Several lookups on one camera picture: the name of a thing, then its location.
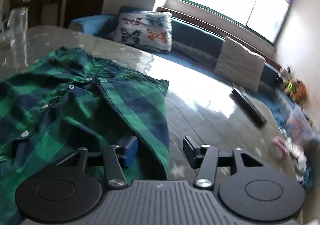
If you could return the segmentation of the green blue plaid shirt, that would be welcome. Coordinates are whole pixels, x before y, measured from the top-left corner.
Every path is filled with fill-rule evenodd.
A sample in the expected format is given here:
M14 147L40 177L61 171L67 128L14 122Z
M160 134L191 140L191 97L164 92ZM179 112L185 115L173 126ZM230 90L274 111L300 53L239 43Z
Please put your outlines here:
M169 82L60 48L27 72L1 81L1 224L18 224L17 187L78 148L98 152L123 136L138 138L124 175L166 179Z

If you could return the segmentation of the grey quilted star table cover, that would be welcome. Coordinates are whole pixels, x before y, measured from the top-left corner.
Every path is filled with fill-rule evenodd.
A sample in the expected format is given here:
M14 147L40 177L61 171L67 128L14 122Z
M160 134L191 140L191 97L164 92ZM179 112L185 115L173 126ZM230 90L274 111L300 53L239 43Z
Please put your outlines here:
M271 111L255 126L231 88L161 57L59 27L1 40L1 186L7 188L71 150L97 151L125 131L139 136L129 177L148 173L191 179L182 139L220 150L244 148L291 177L289 157L271 153L280 131Z

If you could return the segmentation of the black remote control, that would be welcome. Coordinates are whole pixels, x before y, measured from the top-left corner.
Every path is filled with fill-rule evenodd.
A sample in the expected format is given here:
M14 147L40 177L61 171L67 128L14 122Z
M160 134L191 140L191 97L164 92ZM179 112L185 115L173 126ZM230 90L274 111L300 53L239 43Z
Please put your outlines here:
M233 88L230 97L242 108L245 114L253 121L256 127L262 128L267 124L266 118L255 107L255 105L237 88Z

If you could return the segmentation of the beige cushion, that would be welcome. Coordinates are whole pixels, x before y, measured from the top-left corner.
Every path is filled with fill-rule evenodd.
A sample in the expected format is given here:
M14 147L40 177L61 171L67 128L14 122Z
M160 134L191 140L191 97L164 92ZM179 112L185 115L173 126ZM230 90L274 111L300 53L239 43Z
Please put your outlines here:
M258 91L266 60L235 40L226 37L214 72L252 92Z

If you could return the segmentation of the colourful toy pile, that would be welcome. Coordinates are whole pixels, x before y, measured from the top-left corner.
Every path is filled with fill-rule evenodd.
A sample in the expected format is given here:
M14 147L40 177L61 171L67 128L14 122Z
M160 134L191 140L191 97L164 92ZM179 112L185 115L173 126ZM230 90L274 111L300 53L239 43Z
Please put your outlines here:
M277 82L290 100L299 104L307 97L308 91L304 82L300 79L294 79L291 73L292 68L290 66L281 67Z

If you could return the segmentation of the blue sofa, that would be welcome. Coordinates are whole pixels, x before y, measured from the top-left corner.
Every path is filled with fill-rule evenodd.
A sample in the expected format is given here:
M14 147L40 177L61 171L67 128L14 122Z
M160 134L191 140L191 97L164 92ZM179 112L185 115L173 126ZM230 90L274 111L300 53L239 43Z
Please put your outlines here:
M78 17L72 19L68 26L84 34L113 40L121 14L140 12L139 8L122 6L117 14L102 14ZM178 17L171 18L172 51L155 51L162 58L191 68L204 75L210 76L227 85L230 79L214 73L214 68L221 54L225 37L208 31L193 23ZM285 122L295 105L280 91L279 69L266 62L260 78L257 93L249 92L251 96L261 100L271 110L278 126L285 128Z

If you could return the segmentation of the butterfly print pillow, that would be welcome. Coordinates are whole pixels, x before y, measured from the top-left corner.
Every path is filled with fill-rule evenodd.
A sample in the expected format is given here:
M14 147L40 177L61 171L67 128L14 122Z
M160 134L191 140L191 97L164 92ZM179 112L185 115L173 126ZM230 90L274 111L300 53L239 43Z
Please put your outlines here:
M123 12L110 38L140 50L170 53L172 50L172 25L169 12Z

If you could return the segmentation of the clear glass mug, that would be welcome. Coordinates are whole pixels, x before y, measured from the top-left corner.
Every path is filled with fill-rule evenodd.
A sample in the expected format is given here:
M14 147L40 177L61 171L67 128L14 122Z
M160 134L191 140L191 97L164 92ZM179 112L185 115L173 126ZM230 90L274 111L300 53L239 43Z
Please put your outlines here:
M1 25L3 41L11 42L28 29L28 8L19 7L11 10L9 17Z

